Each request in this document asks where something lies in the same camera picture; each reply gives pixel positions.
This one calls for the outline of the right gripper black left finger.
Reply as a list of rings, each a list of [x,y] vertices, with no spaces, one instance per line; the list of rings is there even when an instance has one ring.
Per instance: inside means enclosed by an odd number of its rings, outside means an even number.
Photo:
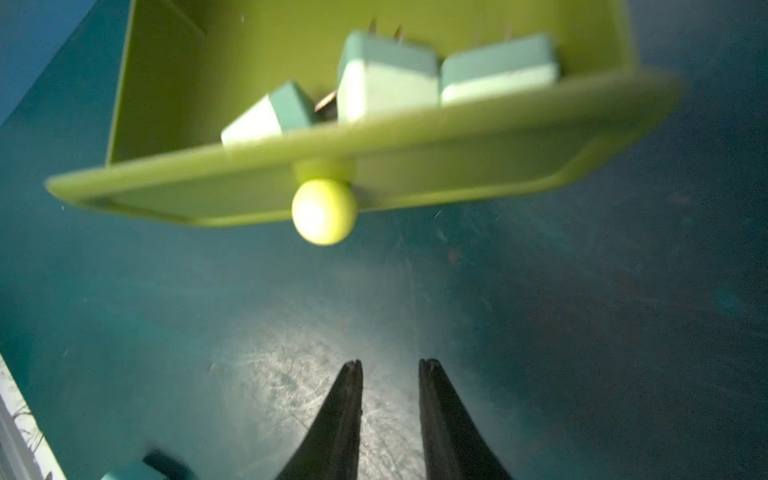
[[[340,369],[303,441],[280,479],[356,479],[362,419],[363,367]]]

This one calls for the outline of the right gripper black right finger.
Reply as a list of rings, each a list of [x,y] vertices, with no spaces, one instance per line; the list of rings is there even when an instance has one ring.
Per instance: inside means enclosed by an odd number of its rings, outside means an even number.
[[[428,479],[508,479],[442,364],[419,361],[419,413]]]

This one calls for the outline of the teal plug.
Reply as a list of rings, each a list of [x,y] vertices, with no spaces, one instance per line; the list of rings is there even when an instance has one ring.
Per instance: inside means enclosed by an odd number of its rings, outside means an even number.
[[[101,480],[167,480],[168,477],[161,471],[153,468],[143,461],[137,461],[129,465],[121,466],[107,472]]]

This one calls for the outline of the green plug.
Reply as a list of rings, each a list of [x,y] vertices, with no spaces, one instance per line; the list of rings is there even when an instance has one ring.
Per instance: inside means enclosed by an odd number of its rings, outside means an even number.
[[[432,48],[362,30],[346,37],[336,89],[339,122],[439,103],[439,59]]]
[[[235,145],[311,128],[320,122],[314,104],[294,82],[268,93],[223,128],[223,145]]]
[[[506,40],[447,57],[440,71],[443,105],[554,85],[561,76],[546,34]]]

